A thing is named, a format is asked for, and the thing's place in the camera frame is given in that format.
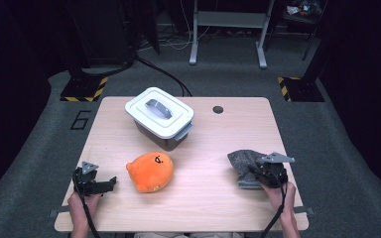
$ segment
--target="metal bracket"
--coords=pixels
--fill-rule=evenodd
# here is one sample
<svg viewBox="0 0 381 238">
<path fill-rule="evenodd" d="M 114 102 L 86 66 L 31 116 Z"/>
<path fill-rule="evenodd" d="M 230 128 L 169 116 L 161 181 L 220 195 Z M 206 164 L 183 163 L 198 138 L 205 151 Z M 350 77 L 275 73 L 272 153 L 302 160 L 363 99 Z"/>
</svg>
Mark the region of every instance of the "metal bracket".
<svg viewBox="0 0 381 238">
<path fill-rule="evenodd" d="M 95 171 L 97 170 L 98 168 L 98 165 L 94 165 L 92 163 L 89 163 L 89 162 L 82 162 L 82 174 L 83 175 L 86 175 L 92 171 Z"/>
<path fill-rule="evenodd" d="M 68 212 L 68 211 L 69 211 L 69 206 L 61 206 L 61 207 L 58 207 L 57 209 L 53 209 L 49 211 L 48 217 L 56 217 L 58 216 L 59 213 Z"/>
<path fill-rule="evenodd" d="M 261 159 L 263 162 L 268 162 L 268 163 L 285 163 L 285 162 L 293 163 L 296 161 L 294 158 L 281 155 L 277 152 L 273 152 L 269 154 L 268 156 L 262 157 Z"/>
<path fill-rule="evenodd" d="M 311 207 L 296 206 L 293 208 L 295 213 L 306 213 L 307 216 L 315 215 L 314 209 Z"/>
</svg>

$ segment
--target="human hand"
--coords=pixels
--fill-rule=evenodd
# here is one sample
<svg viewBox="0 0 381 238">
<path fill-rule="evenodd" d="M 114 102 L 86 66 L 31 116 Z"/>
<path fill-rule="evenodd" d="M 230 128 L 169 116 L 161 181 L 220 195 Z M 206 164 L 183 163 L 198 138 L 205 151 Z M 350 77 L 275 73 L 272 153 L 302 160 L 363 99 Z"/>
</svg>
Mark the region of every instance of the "human hand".
<svg viewBox="0 0 381 238">
<path fill-rule="evenodd" d="M 283 195 L 281 193 L 280 188 L 270 188 L 264 184 L 262 184 L 262 188 L 267 192 L 270 200 L 271 200 L 271 205 L 274 207 L 275 210 L 278 210 L 280 207 L 282 201 L 283 201 Z M 283 190 L 286 195 L 286 200 L 284 202 L 284 212 L 291 211 L 293 212 L 293 208 L 295 206 L 295 195 L 296 195 L 296 187 L 295 185 L 288 181 L 287 183 L 283 184 Z"/>
<path fill-rule="evenodd" d="M 281 203 L 283 202 L 283 195 L 281 193 L 281 189 L 270 188 L 262 183 L 261 185 L 268 194 L 272 207 L 274 207 L 275 210 L 278 210 Z M 280 222 L 281 226 L 283 227 L 284 237 L 299 238 L 300 233 L 297 227 L 297 222 L 293 211 L 295 207 L 295 196 L 297 188 L 292 182 L 288 181 L 287 183 L 283 184 L 283 190 L 286 195 L 286 199 L 284 201 L 283 213 L 281 213 L 280 215 Z"/>
<path fill-rule="evenodd" d="M 97 210 L 97 204 L 101 197 L 101 194 L 94 194 L 90 196 L 85 196 L 85 204 L 88 206 L 89 214 L 91 217 L 94 216 Z M 88 234 L 88 220 L 85 215 L 85 211 L 79 198 L 77 192 L 73 192 L 67 199 L 67 204 L 69 205 L 70 219 L 72 220 L 73 230 L 72 238 L 82 238 L 87 237 Z"/>
</svg>

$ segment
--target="warning tape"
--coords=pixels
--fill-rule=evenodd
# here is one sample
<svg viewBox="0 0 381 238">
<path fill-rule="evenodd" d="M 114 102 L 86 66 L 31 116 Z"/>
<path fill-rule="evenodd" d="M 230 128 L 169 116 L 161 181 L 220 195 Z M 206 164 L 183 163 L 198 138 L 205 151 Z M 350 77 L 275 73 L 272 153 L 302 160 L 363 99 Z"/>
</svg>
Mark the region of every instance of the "warning tape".
<svg viewBox="0 0 381 238">
<path fill-rule="evenodd" d="M 290 97 L 289 90 L 287 89 L 285 79 L 300 80 L 299 77 L 278 77 L 278 83 L 280 83 L 281 92 L 283 93 L 284 100 L 292 101 Z"/>
<path fill-rule="evenodd" d="M 100 84 L 98 85 L 97 91 L 94 93 L 92 97 L 61 97 L 61 101 L 70 101 L 70 102 L 83 102 L 83 101 L 97 101 L 100 98 L 101 93 L 103 93 L 104 86 L 107 82 L 107 77 L 101 79 Z"/>
</svg>

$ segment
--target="stuffed toy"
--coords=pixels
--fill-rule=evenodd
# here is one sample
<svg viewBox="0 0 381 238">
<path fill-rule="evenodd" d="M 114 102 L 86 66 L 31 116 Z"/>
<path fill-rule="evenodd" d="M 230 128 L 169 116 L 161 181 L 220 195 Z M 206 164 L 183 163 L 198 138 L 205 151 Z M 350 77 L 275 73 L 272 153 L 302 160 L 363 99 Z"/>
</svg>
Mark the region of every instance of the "stuffed toy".
<svg viewBox="0 0 381 238">
<path fill-rule="evenodd" d="M 126 165 L 129 177 L 140 192 L 154 192 L 169 183 L 173 176 L 173 162 L 163 152 L 151 152 Z"/>
</svg>

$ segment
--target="wooden table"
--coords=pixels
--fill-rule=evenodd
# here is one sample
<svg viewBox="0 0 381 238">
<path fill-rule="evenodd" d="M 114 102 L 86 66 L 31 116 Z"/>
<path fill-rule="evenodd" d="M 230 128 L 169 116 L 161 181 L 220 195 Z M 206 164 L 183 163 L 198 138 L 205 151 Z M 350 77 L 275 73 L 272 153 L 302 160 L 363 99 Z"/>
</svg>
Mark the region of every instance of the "wooden table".
<svg viewBox="0 0 381 238">
<path fill-rule="evenodd" d="M 227 154 L 254 150 L 286 155 L 269 101 L 259 97 L 180 97 L 194 111 L 194 128 L 173 151 L 170 183 L 154 193 L 140 193 L 126 164 L 152 151 L 155 143 L 141 134 L 124 106 L 132 97 L 106 97 L 91 127 L 78 165 L 99 165 L 96 180 L 117 176 L 114 190 L 98 204 L 93 221 L 103 232 L 256 232 L 265 229 L 275 211 L 263 190 L 241 189 Z M 221 106 L 221 114 L 213 112 Z M 295 182 L 289 164 L 289 180 Z M 63 205 L 72 192 L 67 189 Z M 299 192 L 295 206 L 303 206 Z M 300 230 L 309 226 L 305 213 L 296 214 Z M 69 213 L 58 215 L 55 228 L 71 231 Z M 280 230 L 279 222 L 272 230 Z"/>
</svg>

